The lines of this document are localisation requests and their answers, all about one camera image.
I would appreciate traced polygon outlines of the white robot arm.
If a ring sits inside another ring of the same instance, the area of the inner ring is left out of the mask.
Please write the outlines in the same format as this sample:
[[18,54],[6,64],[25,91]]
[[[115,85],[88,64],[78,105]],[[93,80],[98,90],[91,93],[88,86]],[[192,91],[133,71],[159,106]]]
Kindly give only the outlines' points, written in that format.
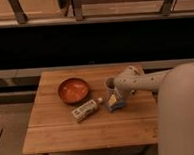
[[141,75],[135,66],[105,81],[115,104],[134,90],[158,92],[158,155],[194,155],[194,62]]

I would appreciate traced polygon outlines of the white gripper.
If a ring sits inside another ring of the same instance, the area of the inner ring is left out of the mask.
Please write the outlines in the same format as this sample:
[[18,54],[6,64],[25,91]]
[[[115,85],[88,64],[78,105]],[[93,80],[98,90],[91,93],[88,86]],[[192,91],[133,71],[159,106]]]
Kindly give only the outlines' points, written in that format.
[[124,95],[124,91],[121,88],[121,82],[118,78],[108,78],[105,81],[105,86],[106,86],[106,90],[108,92],[109,95],[111,94],[115,94],[115,95],[111,95],[107,101],[107,104],[109,107],[112,107],[114,104],[117,103],[117,98],[118,99],[124,99],[125,95]]

